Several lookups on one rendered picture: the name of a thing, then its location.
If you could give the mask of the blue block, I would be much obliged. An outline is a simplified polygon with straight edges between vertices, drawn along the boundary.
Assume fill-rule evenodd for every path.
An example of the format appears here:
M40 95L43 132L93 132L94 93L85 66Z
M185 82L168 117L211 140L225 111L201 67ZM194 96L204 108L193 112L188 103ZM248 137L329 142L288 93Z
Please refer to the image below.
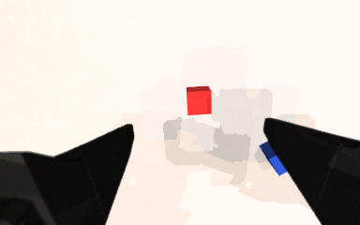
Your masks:
M274 170L277 172L278 175L282 175L286 173L283 164L281 163L280 160L278 160L269 141L260 144L260 148L262 149L262 152L264 153L265 157L267 158L270 165L274 168Z

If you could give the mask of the red block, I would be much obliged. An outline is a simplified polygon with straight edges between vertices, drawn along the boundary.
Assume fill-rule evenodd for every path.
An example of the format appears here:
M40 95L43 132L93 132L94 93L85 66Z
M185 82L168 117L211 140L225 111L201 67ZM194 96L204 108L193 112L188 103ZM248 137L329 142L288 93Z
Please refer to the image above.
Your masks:
M212 114L212 91L207 86L187 87L187 115Z

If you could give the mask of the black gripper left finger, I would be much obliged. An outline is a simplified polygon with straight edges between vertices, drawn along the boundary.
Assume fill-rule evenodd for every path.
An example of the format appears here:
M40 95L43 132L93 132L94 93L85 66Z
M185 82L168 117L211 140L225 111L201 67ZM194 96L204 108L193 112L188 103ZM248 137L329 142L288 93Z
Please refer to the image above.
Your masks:
M46 225L106 225L131 157L132 124L66 152L0 152L0 197L27 198Z

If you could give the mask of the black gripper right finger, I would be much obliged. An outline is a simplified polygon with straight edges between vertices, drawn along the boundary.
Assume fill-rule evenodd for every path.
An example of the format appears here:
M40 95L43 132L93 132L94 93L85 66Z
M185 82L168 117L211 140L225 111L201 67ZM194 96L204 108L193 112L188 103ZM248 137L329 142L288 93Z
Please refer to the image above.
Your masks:
M321 225L360 225L360 141L265 118L262 132Z

